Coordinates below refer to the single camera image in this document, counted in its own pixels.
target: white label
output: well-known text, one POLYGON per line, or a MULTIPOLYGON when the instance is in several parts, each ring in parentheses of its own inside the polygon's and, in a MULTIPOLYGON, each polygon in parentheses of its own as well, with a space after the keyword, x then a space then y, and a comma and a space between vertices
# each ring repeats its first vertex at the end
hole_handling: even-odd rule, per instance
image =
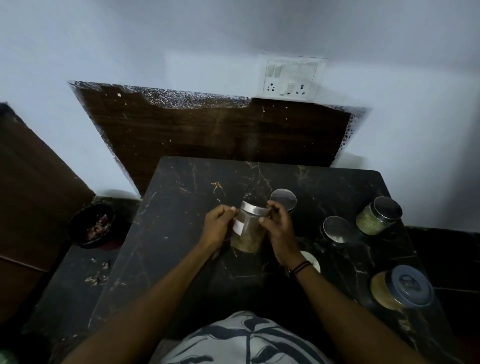
POLYGON ((233 224, 233 231, 235 231, 238 235, 241 235, 241 232, 243 231, 243 222, 240 221, 235 221, 235 224, 233 224))

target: stainless steel jar lid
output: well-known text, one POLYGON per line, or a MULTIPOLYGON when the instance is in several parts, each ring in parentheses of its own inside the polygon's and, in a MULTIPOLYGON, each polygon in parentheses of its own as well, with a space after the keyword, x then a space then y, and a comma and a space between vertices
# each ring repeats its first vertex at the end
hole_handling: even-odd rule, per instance
POLYGON ((385 283, 392 296, 406 308, 425 307, 433 301, 433 287, 422 272, 400 265, 387 271, 385 283))
POLYGON ((258 207, 258 206, 249 204, 247 201, 241 202, 240 209, 259 217, 261 216, 266 217, 270 215, 270 211, 271 211, 271 209, 268 207, 258 207))
POLYGON ((295 194, 285 188, 279 188, 273 191, 270 199, 272 201, 281 203, 283 206, 285 206, 288 212, 292 212, 297 205, 297 197, 295 194))
POLYGON ((397 221, 402 217, 400 205, 390 197, 379 196, 370 204, 372 214, 383 222, 397 221))
POLYGON ((334 243, 352 243, 356 237, 352 225, 340 216, 327 217, 320 231, 325 239, 334 243))

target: left hand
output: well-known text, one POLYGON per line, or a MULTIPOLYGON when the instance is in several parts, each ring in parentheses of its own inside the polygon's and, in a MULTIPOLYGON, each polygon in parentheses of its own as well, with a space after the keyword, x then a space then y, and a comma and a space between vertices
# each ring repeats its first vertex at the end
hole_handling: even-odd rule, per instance
POLYGON ((200 244, 212 253, 222 246, 227 233, 228 223, 235 217, 237 209, 227 205, 218 205, 205 215, 204 231, 200 244))

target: bracelet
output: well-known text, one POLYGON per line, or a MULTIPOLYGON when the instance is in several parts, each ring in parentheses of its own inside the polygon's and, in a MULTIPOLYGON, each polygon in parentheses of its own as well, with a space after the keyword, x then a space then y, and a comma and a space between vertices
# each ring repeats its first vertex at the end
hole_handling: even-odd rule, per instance
POLYGON ((308 266, 312 266, 313 264, 309 262, 308 260, 305 260, 304 262, 301 262, 298 264, 295 268, 293 268, 290 272, 291 276, 295 276, 298 272, 300 272, 302 269, 308 266))

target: countertop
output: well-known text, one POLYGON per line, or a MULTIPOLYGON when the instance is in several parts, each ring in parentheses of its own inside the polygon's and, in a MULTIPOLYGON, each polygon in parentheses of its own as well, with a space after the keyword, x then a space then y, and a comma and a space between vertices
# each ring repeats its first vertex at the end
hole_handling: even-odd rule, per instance
MULTIPOLYGON (((391 311, 370 294, 371 277, 399 264, 423 271, 401 222, 377 236, 358 231, 357 241, 331 247, 319 226, 332 215, 355 226, 356 215, 375 197, 389 196, 380 173, 230 160, 163 157, 113 266, 90 320, 95 329, 167 274, 198 242, 204 215, 222 203, 267 201, 286 188, 297 197, 292 213, 297 241, 313 254, 322 274, 369 309, 405 342, 434 363, 461 363, 455 339, 437 299, 421 310, 391 311)), ((265 243, 257 254, 224 244, 188 289, 167 333, 191 331, 238 310, 251 310, 310 340, 327 356, 335 349, 298 283, 288 279, 265 243)))

